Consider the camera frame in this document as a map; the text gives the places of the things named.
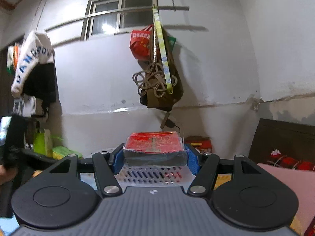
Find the dark wooden board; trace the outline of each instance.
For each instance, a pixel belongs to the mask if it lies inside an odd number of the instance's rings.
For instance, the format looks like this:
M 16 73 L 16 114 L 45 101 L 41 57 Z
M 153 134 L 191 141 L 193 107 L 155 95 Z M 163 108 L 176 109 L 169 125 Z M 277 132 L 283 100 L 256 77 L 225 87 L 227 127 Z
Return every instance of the dark wooden board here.
M 266 163 L 274 149 L 297 160 L 315 163 L 315 127 L 260 119 L 248 157 L 256 163 Z
M 23 36 L 19 37 L 9 45 L 22 44 Z M 13 109 L 14 100 L 11 94 L 11 85 L 14 75 L 7 72 L 7 47 L 0 50 L 0 119 L 2 116 L 9 116 Z

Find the brown bag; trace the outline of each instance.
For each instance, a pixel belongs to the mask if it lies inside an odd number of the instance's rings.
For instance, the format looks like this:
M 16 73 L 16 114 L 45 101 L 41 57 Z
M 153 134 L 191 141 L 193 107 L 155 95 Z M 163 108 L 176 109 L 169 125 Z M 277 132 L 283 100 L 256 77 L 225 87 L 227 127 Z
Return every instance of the brown bag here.
M 164 40 L 167 40 L 166 31 L 163 28 L 162 28 L 162 31 L 163 31 Z M 157 37 L 154 40 L 154 38 L 153 38 L 154 34 L 156 34 L 155 29 L 153 31 L 151 31 L 151 36 L 150 36 L 149 65 L 153 64 L 155 59 L 157 61 L 157 64 L 162 65 L 161 55 L 160 55 L 160 52 L 158 50 L 159 48 L 157 45 Z M 182 98 L 184 90 L 183 90 L 180 76 L 177 72 L 177 69 L 176 69 L 176 66 L 174 63 L 173 55 L 172 55 L 172 52 L 170 49 L 170 44 L 168 41 L 165 41 L 165 49 L 166 49 L 167 60 L 168 60 L 169 69 L 170 69 L 170 75 L 172 78 L 172 84 L 174 84 L 174 81 L 176 79 L 176 84 L 173 86 L 173 93 L 169 94 L 168 91 L 165 90 L 162 97 L 157 97 L 156 93 L 158 91 L 156 91 L 156 89 L 149 88 L 146 91 L 142 89 L 141 93 L 144 95 L 141 95 L 140 103 L 143 105 L 146 105 L 148 108 L 157 108 L 157 109 L 160 109 L 163 111 L 171 111 L 173 108 L 173 105 L 175 103 L 177 103 Z M 157 79 L 156 79 L 156 77 L 151 77 L 148 81 L 150 84 L 154 84 L 157 81 Z

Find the hanging clothes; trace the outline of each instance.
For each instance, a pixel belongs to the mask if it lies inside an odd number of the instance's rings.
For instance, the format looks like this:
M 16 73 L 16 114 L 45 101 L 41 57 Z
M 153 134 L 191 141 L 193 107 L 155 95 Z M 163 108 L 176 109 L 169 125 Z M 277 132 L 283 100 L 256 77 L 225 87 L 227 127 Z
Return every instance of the hanging clothes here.
M 15 78 L 11 86 L 12 96 L 27 94 L 40 98 L 44 115 L 49 104 L 56 102 L 54 55 L 46 34 L 31 33 L 21 47 Z

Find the metal grate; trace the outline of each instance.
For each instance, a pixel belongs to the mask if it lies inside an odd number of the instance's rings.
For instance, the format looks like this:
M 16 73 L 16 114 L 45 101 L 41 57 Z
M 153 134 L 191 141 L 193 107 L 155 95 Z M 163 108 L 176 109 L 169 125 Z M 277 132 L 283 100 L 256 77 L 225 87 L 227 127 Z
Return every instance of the metal grate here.
M 194 178 L 189 168 L 129 168 L 126 165 L 115 176 L 122 188 L 127 186 L 183 186 Z

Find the human hand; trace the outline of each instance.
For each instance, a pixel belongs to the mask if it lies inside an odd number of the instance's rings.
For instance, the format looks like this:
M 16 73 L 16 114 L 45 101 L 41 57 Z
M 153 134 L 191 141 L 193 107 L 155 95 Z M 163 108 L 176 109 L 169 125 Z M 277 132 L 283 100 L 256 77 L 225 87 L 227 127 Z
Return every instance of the human hand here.
M 0 185 L 12 180 L 18 173 L 18 168 L 5 169 L 3 165 L 0 165 Z

